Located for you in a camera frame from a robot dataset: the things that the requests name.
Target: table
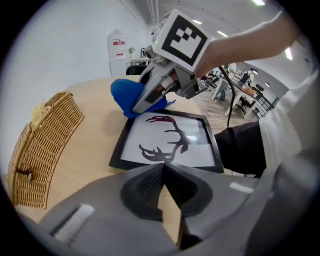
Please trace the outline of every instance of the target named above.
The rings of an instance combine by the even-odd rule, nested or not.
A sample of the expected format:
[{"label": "table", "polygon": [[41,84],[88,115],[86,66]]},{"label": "table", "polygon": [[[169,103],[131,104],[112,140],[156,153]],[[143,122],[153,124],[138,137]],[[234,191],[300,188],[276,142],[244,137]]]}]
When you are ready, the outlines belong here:
[{"label": "table", "polygon": [[[211,100],[214,101],[215,100],[215,97],[218,93],[218,90],[219,88],[221,87],[221,84],[222,84],[222,81],[225,81],[227,84],[229,84],[227,82],[227,80],[225,80],[224,78],[220,78],[219,79],[219,82],[217,83],[216,85],[216,88],[211,96]],[[257,104],[257,99],[255,97],[253,97],[252,95],[250,95],[249,93],[247,93],[245,90],[242,89],[242,86],[238,85],[237,83],[235,83],[234,81],[231,81],[232,84],[233,84],[233,87],[235,89],[235,91],[237,91],[237,95],[235,96],[234,98],[234,102],[233,102],[233,105],[232,105],[232,108],[234,108],[234,106],[237,104],[237,102],[240,100],[240,98],[242,96],[246,96],[246,97],[249,97],[250,99],[252,99],[254,101],[254,103],[252,104],[252,106],[250,107],[250,109],[245,113],[245,115],[243,116],[243,118],[246,118],[252,110],[255,109],[256,107],[256,104]],[[229,111],[230,111],[230,107],[227,109],[227,111],[224,113],[225,116],[227,116],[229,114]]]},{"label": "table", "polygon": [[147,65],[149,64],[150,59],[147,57],[144,58],[131,58],[130,59],[130,65],[131,63],[133,63],[133,65],[135,65],[137,62],[146,62]]},{"label": "table", "polygon": [[[127,121],[123,111],[110,93],[110,85],[116,78],[138,81],[138,75],[109,77],[70,86],[73,99],[85,115],[75,130],[57,162],[48,194],[47,208],[17,205],[15,208],[35,222],[56,204],[63,201],[85,185],[97,179],[122,172],[109,167],[109,161],[120,133]],[[167,94],[168,101],[176,102],[169,110],[201,114],[193,100]],[[158,207],[163,210],[163,227],[173,241],[178,239],[181,212],[168,189],[162,190]]]}]

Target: wicker basket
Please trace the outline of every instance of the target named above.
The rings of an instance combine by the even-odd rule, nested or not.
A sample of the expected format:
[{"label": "wicker basket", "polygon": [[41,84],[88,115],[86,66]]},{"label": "wicker basket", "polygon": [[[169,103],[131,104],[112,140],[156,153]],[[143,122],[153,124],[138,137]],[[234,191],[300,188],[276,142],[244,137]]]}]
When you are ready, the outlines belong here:
[{"label": "wicker basket", "polygon": [[84,115],[71,92],[59,92],[45,107],[50,110],[32,126],[28,123],[14,147],[8,168],[8,186],[14,205],[47,207],[52,175],[69,138]]}]

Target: black picture frame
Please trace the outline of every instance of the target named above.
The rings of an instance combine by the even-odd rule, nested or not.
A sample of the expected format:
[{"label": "black picture frame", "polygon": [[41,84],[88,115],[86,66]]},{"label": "black picture frame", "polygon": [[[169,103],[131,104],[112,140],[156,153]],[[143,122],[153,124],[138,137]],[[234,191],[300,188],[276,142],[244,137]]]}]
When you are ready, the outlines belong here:
[{"label": "black picture frame", "polygon": [[[184,118],[193,118],[193,119],[201,121],[203,123],[203,127],[205,128],[207,139],[210,142],[211,149],[213,152],[214,162],[216,165],[215,166],[201,166],[201,167],[195,167],[195,168],[209,171],[209,172],[219,173],[219,174],[224,173],[224,168],[223,168],[222,160],[220,157],[218,145],[217,145],[216,139],[212,133],[209,121],[206,116],[200,115],[200,114],[191,114],[191,113],[186,113],[186,112],[181,112],[181,111],[167,110],[167,109],[153,111],[152,113],[163,114],[163,115],[173,115],[173,116],[179,116],[179,117],[184,117]],[[129,118],[127,120],[127,122],[125,123],[124,128],[120,134],[120,137],[119,137],[119,139],[115,145],[114,151],[112,153],[112,156],[111,156],[111,159],[109,162],[110,167],[119,168],[119,169],[128,171],[128,170],[131,170],[134,168],[148,165],[147,163],[133,162],[133,161],[121,159],[128,135],[130,133],[131,127],[134,124],[134,122],[135,122],[135,118]]]}]

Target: potted plant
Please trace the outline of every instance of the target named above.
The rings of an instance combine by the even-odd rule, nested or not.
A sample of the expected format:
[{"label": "potted plant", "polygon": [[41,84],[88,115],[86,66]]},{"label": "potted plant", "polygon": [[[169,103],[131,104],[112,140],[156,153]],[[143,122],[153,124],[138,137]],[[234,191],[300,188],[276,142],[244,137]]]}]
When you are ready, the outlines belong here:
[{"label": "potted plant", "polygon": [[135,51],[135,48],[133,48],[132,46],[129,47],[128,52],[130,54],[130,59],[132,59],[132,54],[134,53],[134,51]]}]

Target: black cable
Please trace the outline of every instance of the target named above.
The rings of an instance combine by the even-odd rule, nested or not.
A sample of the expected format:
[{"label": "black cable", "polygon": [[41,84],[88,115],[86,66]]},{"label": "black cable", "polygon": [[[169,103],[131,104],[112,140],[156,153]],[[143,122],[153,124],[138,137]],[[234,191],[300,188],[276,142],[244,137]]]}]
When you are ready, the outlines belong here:
[{"label": "black cable", "polygon": [[230,122],[230,117],[231,117],[231,112],[232,112],[232,106],[233,106],[234,101],[235,101],[236,91],[235,91],[234,85],[232,84],[232,82],[231,82],[229,76],[227,75],[226,71],[221,66],[219,67],[219,69],[220,69],[221,73],[224,75],[224,77],[227,80],[227,82],[229,83],[229,85],[231,87],[231,91],[232,91],[232,98],[231,98],[231,103],[230,103],[228,121],[226,123],[226,127],[229,128],[229,122]]}]

